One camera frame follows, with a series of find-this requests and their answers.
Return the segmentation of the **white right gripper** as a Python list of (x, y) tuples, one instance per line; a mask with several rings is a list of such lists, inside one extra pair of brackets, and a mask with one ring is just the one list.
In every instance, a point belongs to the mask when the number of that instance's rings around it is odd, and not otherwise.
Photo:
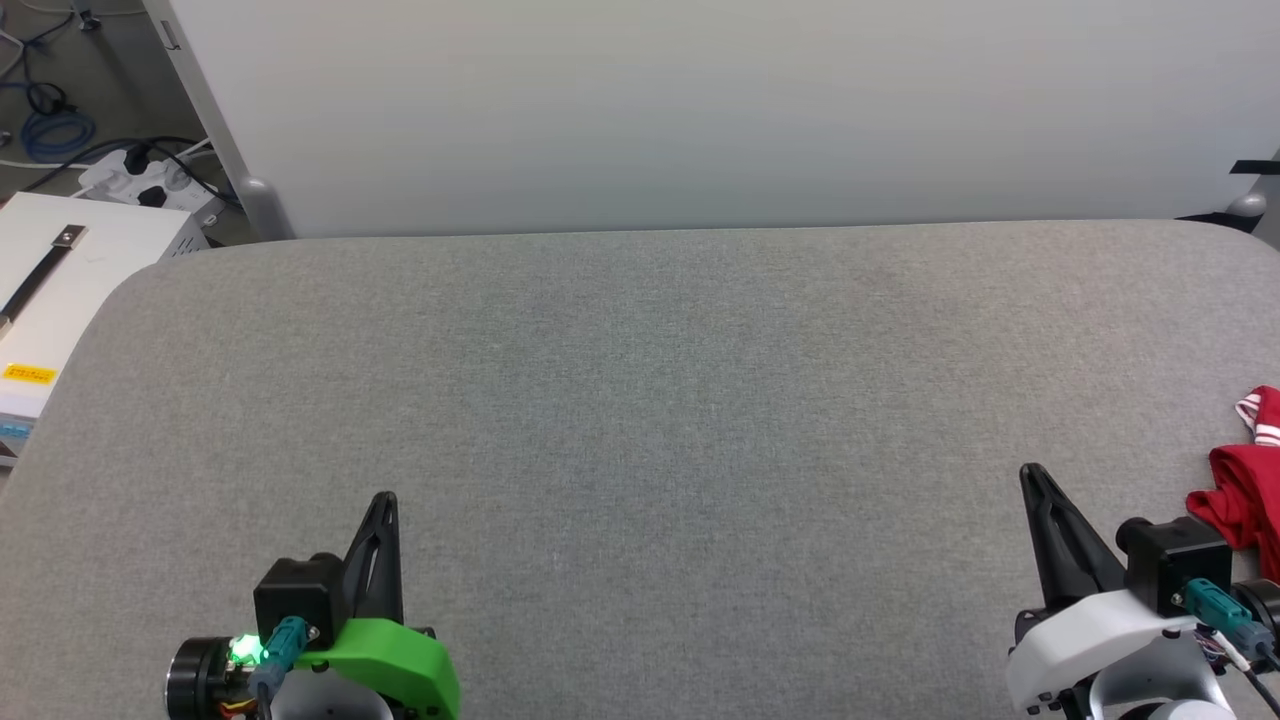
[(1075, 689), (1083, 691), (1085, 715), (1156, 700), (1201, 701), (1194, 620), (1162, 618), (1121, 591), (1124, 566), (1044, 466), (1021, 465), (1019, 482), (1044, 607), (1065, 610), (1028, 630), (1009, 655), (1014, 710), (1038, 714)]

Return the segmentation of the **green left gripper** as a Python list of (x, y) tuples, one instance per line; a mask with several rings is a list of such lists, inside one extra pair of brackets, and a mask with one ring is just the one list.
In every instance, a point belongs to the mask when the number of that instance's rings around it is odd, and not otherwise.
[(448, 648), (404, 623), (396, 493), (376, 493), (344, 557), (342, 591), (351, 616), (328, 650), (310, 650), (298, 670), (328, 671), (415, 711), (419, 720), (460, 720), (461, 685)]

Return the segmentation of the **red and white basketball jersey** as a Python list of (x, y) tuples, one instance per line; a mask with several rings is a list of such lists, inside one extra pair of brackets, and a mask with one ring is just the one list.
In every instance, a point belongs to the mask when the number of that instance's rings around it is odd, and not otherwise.
[(1190, 492), (1187, 510), (1233, 550), (1254, 550), (1260, 575), (1280, 584), (1280, 388), (1258, 386), (1235, 410), (1252, 441), (1210, 451), (1213, 488)]

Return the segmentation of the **white power strip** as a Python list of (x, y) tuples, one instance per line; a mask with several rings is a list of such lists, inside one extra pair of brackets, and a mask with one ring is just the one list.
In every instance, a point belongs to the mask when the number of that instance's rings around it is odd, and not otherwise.
[(78, 181), (78, 196), (100, 202), (187, 211), (198, 219), (227, 209), (223, 200), (174, 159), (152, 159), (150, 150), (141, 146), (108, 152), (83, 170)]

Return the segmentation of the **white partition panel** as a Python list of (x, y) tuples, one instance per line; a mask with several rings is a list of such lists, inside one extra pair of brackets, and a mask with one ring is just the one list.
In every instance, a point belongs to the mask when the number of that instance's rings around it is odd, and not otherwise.
[(264, 238), (1174, 218), (1280, 0), (143, 0)]

